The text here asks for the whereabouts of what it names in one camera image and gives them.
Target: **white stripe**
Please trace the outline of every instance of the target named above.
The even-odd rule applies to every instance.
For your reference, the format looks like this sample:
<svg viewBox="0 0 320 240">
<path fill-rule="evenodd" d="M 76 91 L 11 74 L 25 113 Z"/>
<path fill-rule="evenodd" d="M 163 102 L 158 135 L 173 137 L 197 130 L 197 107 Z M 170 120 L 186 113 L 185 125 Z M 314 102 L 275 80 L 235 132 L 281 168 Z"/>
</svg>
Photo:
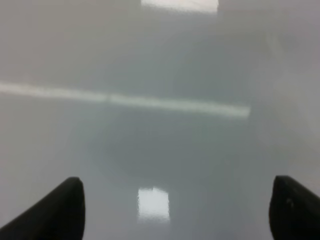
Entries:
<svg viewBox="0 0 320 240">
<path fill-rule="evenodd" d="M 141 0 L 144 7 L 170 9 L 180 12 L 216 13 L 218 0 Z"/>
<path fill-rule="evenodd" d="M 94 103 L 109 103 L 126 107 L 200 113 L 227 118 L 246 119 L 250 114 L 249 106 L 222 104 L 214 101 L 127 96 L 118 93 L 107 94 L 84 90 L 32 86 L 4 81 L 0 81 L 0 93 L 34 98 L 66 99 Z"/>
<path fill-rule="evenodd" d="M 138 220 L 169 222 L 168 193 L 157 188 L 140 188 L 138 191 Z"/>
</svg>

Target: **shiny surface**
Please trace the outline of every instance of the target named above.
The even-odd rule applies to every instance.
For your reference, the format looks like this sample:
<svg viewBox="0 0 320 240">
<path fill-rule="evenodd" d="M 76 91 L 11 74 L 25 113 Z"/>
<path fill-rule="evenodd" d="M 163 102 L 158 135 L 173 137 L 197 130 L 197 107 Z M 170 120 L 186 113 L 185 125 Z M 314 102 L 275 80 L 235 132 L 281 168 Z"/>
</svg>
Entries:
<svg viewBox="0 0 320 240">
<path fill-rule="evenodd" d="M 271 239 L 276 174 L 319 193 L 318 3 L 183 2 L 0 3 L 1 225 L 70 176 L 96 240 Z"/>
</svg>

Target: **black object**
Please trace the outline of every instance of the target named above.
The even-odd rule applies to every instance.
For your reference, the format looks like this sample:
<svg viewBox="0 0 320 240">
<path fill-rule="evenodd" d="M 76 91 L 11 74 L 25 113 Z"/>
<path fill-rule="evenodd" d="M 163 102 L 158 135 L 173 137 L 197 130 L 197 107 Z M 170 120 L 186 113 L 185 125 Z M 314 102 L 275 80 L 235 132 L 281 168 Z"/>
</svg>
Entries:
<svg viewBox="0 0 320 240">
<path fill-rule="evenodd" d="M 277 176 L 269 208 L 274 240 L 319 240 L 320 198 L 289 176 Z"/>
<path fill-rule="evenodd" d="M 81 240 L 85 229 L 84 186 L 70 177 L 0 229 L 0 240 Z"/>
</svg>

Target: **glossy floor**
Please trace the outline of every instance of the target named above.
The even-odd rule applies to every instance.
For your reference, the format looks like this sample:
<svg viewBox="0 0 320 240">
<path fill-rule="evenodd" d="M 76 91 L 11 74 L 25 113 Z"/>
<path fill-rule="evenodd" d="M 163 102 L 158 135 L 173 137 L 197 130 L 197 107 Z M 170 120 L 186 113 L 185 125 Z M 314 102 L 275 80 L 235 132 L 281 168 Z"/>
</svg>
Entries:
<svg viewBox="0 0 320 240">
<path fill-rule="evenodd" d="M 271 239 L 275 175 L 320 189 L 318 8 L 235 2 L 1 2 L 0 224 L 79 176 L 84 239 Z"/>
</svg>

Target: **gray floor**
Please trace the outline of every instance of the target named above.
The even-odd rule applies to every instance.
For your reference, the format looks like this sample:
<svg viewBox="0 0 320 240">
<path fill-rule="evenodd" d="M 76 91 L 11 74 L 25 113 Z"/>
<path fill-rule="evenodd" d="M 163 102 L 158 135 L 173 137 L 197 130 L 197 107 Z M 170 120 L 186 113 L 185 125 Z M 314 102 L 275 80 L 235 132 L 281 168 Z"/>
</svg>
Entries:
<svg viewBox="0 0 320 240">
<path fill-rule="evenodd" d="M 0 224 L 79 176 L 84 239 L 271 239 L 276 175 L 320 193 L 320 28 L 225 19 L 1 2 Z"/>
</svg>

